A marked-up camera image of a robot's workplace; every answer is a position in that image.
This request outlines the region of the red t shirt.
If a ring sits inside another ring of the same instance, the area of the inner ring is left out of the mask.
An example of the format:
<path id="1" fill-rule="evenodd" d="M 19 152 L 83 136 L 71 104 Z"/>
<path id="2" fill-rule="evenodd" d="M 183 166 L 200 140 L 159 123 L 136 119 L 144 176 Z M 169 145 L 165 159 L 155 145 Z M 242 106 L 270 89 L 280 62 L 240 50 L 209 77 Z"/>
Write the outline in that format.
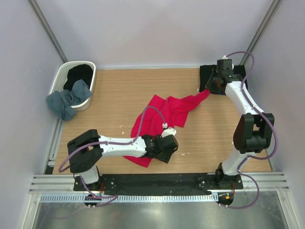
<path id="1" fill-rule="evenodd" d="M 140 131 L 142 135 L 160 135 L 163 132 L 163 123 L 169 127 L 183 128 L 188 113 L 195 109 L 203 100 L 210 95 L 209 90 L 204 90 L 196 95 L 189 95 L 184 98 L 175 98 L 172 96 L 163 99 L 154 95 L 148 103 L 148 109 L 145 111 L 142 124 L 140 123 L 142 115 L 140 114 L 131 130 L 131 137 L 136 137 Z"/>

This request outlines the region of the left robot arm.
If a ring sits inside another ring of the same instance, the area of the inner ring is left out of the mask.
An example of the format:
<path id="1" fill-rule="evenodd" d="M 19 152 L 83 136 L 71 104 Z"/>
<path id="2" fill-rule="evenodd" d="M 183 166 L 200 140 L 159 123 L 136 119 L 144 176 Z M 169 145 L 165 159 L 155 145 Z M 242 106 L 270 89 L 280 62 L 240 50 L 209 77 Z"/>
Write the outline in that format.
<path id="1" fill-rule="evenodd" d="M 67 144 L 69 169 L 79 174 L 85 186 L 92 191 L 101 185 L 95 164 L 101 158 L 131 156 L 134 158 L 156 158 L 168 163 L 178 149 L 174 128 L 164 129 L 161 135 L 143 135 L 137 138 L 110 138 L 98 135 L 96 129 L 89 130 Z"/>

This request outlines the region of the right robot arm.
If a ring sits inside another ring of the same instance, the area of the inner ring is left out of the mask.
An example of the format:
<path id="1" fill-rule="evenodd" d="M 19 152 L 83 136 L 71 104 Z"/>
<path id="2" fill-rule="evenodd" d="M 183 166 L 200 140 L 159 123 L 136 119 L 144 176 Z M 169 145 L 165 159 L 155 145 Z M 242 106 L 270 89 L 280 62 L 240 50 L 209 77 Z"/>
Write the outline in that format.
<path id="1" fill-rule="evenodd" d="M 219 189 L 231 189 L 239 182 L 241 168 L 270 146 L 275 118 L 265 113 L 249 94 L 243 78 L 234 74 L 233 61 L 228 57 L 217 61 L 216 72 L 206 84 L 210 92 L 224 93 L 235 105 L 240 120 L 233 135 L 234 149 L 218 166 L 214 182 Z"/>

